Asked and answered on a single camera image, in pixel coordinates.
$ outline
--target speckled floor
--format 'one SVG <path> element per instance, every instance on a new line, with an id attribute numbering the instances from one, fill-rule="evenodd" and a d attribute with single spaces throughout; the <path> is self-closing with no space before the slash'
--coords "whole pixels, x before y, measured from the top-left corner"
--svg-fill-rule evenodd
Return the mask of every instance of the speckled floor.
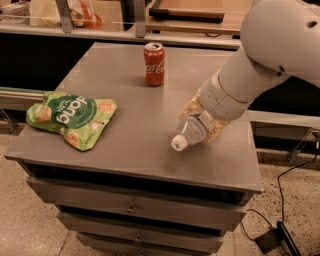
<path id="1" fill-rule="evenodd" d="M 0 134 L 0 256 L 125 256 L 83 246 L 56 219 L 58 210 L 43 203 L 25 183 L 21 167 L 7 161 L 3 153 L 15 135 Z M 277 176 L 289 168 L 286 152 L 258 150 L 264 193 L 248 205 L 263 214 L 273 226 L 281 220 L 281 197 Z M 312 160 L 299 155 L 297 163 Z M 285 196 L 285 224 L 303 256 L 320 254 L 320 160 L 295 169 L 281 178 Z M 249 211 L 243 220 L 251 238 L 268 230 L 268 224 Z M 268 253 L 282 255 L 281 247 Z M 257 245 L 246 238 L 240 226 L 227 233 L 217 256 L 262 255 Z"/>

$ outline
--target red soda can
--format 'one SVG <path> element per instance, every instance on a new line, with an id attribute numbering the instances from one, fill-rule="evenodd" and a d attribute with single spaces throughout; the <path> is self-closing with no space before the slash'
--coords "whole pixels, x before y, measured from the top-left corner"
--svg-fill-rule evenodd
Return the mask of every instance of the red soda can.
<path id="1" fill-rule="evenodd" d="M 160 43 L 148 43 L 144 47 L 146 83 L 159 86 L 164 81 L 164 48 Z"/>

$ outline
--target chip bag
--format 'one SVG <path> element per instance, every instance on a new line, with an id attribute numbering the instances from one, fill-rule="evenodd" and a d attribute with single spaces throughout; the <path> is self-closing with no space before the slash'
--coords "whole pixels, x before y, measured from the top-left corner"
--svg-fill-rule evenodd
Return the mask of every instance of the chip bag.
<path id="1" fill-rule="evenodd" d="M 117 109 L 112 99 L 90 99 L 64 92 L 46 92 L 43 100 L 28 109 L 27 123 L 60 133 L 81 151 L 94 147 Z"/>

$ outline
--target gray table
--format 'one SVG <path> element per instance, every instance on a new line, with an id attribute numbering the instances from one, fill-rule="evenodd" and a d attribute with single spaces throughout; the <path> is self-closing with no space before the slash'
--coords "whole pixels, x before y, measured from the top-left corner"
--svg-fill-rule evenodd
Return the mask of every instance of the gray table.
<path id="1" fill-rule="evenodd" d="M 165 82 L 148 87 L 143 48 L 96 43 L 57 88 L 117 102 L 92 150 L 27 126 L 5 157 L 25 168 L 84 244 L 143 255 L 216 252 L 262 192 L 248 115 L 211 143 L 176 152 L 170 141 L 181 108 L 233 52 L 165 47 Z"/>

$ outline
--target water bottle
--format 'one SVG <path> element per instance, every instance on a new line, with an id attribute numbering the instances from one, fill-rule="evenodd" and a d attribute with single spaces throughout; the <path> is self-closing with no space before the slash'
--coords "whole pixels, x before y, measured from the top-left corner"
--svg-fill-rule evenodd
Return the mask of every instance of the water bottle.
<path id="1" fill-rule="evenodd" d="M 176 151 L 203 141 L 209 133 L 212 116 L 205 110 L 200 114 L 184 117 L 178 125 L 178 134 L 172 139 L 171 146 Z"/>

